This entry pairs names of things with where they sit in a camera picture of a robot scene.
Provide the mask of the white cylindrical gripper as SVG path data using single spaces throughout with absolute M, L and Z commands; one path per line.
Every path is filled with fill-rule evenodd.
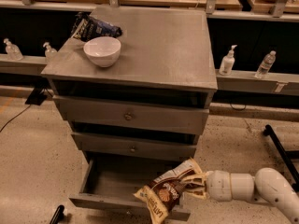
M 208 171 L 206 173 L 189 175 L 181 180 L 185 184 L 205 185 L 209 196 L 218 202 L 230 202 L 232 200 L 230 174 L 224 171 Z M 195 198 L 206 200 L 204 188 L 186 189 L 186 192 Z

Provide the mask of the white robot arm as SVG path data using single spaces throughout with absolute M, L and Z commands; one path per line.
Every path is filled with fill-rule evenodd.
M 299 196 L 286 178 L 275 169 L 262 168 L 255 175 L 208 171 L 184 177 L 182 183 L 197 198 L 272 205 L 291 224 L 299 224 Z

